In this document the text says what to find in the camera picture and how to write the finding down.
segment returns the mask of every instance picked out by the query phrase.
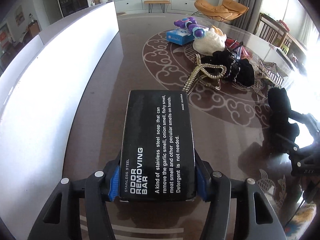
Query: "purple toy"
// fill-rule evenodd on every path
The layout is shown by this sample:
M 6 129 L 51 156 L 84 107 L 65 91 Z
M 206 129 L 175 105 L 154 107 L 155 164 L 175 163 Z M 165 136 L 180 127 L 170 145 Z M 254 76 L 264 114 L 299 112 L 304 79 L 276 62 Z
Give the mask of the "purple toy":
M 174 22 L 174 25 L 180 28 L 188 28 L 192 32 L 193 36 L 197 39 L 203 38 L 205 36 L 205 31 L 197 25 L 196 19 L 193 17 L 183 18 Z

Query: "cabinet drawer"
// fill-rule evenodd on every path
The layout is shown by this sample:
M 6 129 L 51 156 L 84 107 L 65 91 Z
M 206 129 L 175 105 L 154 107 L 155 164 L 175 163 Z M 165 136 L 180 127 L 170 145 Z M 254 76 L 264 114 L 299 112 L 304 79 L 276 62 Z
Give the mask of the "cabinet drawer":
M 141 0 L 120 0 L 115 1 L 116 12 L 142 10 Z
M 194 0 L 172 0 L 171 9 L 179 11 L 196 12 Z

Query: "colorful fluffy object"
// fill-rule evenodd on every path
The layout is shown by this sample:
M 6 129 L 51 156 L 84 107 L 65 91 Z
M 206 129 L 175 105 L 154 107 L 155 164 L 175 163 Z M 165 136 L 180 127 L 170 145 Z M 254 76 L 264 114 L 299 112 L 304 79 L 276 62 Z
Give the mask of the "colorful fluffy object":
M 197 39 L 203 38 L 205 36 L 205 30 L 197 25 L 196 19 L 193 17 L 183 18 L 174 22 L 174 25 L 180 28 L 188 28 L 192 32 L 193 36 Z
M 227 36 L 212 25 L 203 39 L 194 40 L 193 48 L 202 55 L 212 56 L 212 53 L 224 50 L 226 39 Z

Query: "dining table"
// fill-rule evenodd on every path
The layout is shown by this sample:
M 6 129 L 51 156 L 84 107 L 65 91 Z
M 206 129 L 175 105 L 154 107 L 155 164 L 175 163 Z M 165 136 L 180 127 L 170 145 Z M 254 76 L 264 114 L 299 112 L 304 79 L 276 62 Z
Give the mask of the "dining table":
M 194 67 L 192 42 L 183 46 L 166 40 L 182 14 L 153 13 L 118 16 L 119 32 L 105 50 L 85 88 L 71 127 L 62 177 L 84 179 L 102 170 L 122 147 L 128 96 L 131 90 L 182 90 Z M 253 68 L 259 60 L 282 70 L 282 87 L 293 110 L 317 118 L 318 100 L 306 77 L 292 70 L 276 48 L 249 32 L 195 16 L 202 26 L 220 28 L 228 38 L 243 41 Z M 268 142 L 268 89 L 221 82 L 220 90 L 198 84 L 189 94 L 194 147 L 202 160 L 231 179 L 254 179 L 284 225 L 301 197 L 300 177 L 291 175 L 286 153 L 273 154 Z M 296 143 L 312 143 L 299 124 Z M 116 239 L 199 239 L 210 203 L 200 197 L 185 202 L 107 203 Z M 227 239 L 232 239 L 236 200 L 231 200 Z M 89 239 L 84 200 L 80 201 L 83 239 Z

